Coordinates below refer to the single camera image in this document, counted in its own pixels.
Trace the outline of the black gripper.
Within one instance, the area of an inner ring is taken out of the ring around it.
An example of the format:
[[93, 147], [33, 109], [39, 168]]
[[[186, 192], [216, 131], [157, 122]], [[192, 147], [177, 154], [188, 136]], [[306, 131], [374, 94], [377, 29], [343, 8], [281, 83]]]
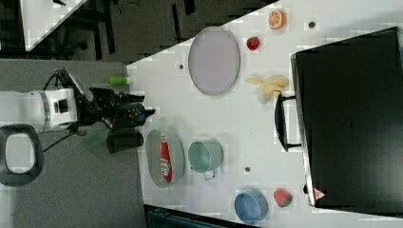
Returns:
[[136, 127], [145, 123], [145, 115], [156, 112], [155, 109], [145, 110], [144, 96], [97, 87], [92, 87], [90, 92], [91, 101], [83, 94], [74, 96], [80, 126], [104, 123], [114, 130]]

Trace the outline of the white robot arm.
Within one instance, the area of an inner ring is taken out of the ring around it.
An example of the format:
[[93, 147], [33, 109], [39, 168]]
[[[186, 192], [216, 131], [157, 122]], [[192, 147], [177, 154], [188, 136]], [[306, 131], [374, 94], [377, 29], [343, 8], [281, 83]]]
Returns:
[[1, 125], [27, 124], [38, 133], [95, 123], [117, 130], [145, 124], [155, 111], [144, 97], [93, 87], [92, 98], [72, 88], [1, 93]]

